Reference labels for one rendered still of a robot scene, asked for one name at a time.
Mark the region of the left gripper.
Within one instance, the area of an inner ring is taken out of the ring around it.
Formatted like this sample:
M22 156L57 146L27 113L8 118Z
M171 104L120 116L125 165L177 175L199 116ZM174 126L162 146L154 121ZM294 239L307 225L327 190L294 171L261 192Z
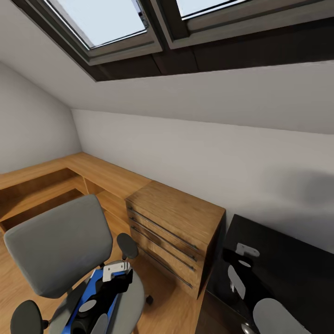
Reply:
M101 289L109 290L113 295L113 300L116 295L119 293L124 293L128 290L129 284L132 283L133 280L133 269L126 274L116 275L111 281L103 282L103 278L98 279L95 282L96 293Z

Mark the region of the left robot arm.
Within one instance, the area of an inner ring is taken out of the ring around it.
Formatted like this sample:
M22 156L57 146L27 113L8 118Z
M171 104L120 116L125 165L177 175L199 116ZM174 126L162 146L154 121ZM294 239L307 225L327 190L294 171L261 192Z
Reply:
M95 282L96 294L92 295L77 311L71 325L71 334L105 334L109 308L116 295L126 292L133 280L133 269L127 275L113 273L129 268L129 262L104 266L102 278Z

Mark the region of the swivel chair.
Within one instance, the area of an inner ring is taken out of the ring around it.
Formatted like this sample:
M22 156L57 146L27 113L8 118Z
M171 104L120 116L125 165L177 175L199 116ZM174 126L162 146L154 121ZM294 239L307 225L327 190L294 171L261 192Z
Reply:
M61 334L82 295L91 275L74 290L72 287L96 267L135 259L139 251L127 233L117 236L122 259L109 260L113 237L99 199L89 194L33 217L4 234L5 245L35 294L58 299L65 293L50 321L43 320L33 300L21 303L12 316L11 334ZM145 293L144 283L133 269L128 290L119 293L105 334L132 334L141 318L145 301L153 297Z

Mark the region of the folder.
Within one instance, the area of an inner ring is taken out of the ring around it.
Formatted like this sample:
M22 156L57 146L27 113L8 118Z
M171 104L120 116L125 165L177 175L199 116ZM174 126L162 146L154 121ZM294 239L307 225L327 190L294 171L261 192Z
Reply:
M124 274L122 271L120 272L114 272L113 273L114 275L120 275L120 274ZM65 328L64 330L62 331L61 334L71 334L71 325L72 325L72 322L75 318L75 316L77 315L77 311L79 310L79 308L85 304L85 302L92 296L92 295L95 295L96 294L96 286L95 286L95 282L98 280L98 279L101 279L103 276L103 270L94 270L93 273L91 274L91 277L82 293L82 295L80 296L73 312L71 313L71 316L67 322L67 324L65 325ZM109 321L110 321L110 318L111 318L111 315L112 315L112 312L113 312L113 309L114 309L114 306L115 306L115 303L116 303L116 300L118 298L118 295L116 295L111 307L109 308L109 312L107 313L108 314L108 324L107 326L109 325Z

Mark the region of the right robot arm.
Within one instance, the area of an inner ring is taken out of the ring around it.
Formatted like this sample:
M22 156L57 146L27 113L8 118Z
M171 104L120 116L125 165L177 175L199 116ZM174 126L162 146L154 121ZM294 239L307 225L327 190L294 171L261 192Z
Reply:
M237 250L223 248L221 254L230 263L228 275L253 317L260 334L311 334L274 297L272 290L253 273L254 262L244 256L259 257L258 250L238 243Z

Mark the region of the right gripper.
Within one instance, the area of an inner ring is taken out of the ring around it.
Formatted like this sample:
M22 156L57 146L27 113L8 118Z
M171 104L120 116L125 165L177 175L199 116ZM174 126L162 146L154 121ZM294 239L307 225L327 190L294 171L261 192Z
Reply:
M235 251L227 249L227 248L223 248L221 254L224 256L224 260L229 262L230 264L232 264L232 261L236 258L239 257L241 259L243 259L244 261L246 261L250 267L253 269L254 267L254 262L252 261L251 258L247 257L247 256L242 256L237 254Z

